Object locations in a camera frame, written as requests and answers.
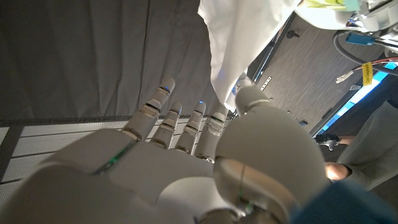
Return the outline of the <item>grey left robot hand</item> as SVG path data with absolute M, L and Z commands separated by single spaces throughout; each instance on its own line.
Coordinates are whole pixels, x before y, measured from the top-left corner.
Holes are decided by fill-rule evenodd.
M 343 0 L 347 11 L 353 11 L 348 30 L 375 32 L 397 25 L 397 0 Z

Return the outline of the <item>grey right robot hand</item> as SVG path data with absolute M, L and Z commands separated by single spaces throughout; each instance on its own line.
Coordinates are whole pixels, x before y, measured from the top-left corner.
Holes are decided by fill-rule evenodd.
M 205 125 L 193 111 L 170 147 L 180 106 L 151 133 L 175 86 L 165 79 L 117 131 L 58 150 L 1 207 L 2 223 L 288 223 L 328 185 L 311 135 L 245 75 Z

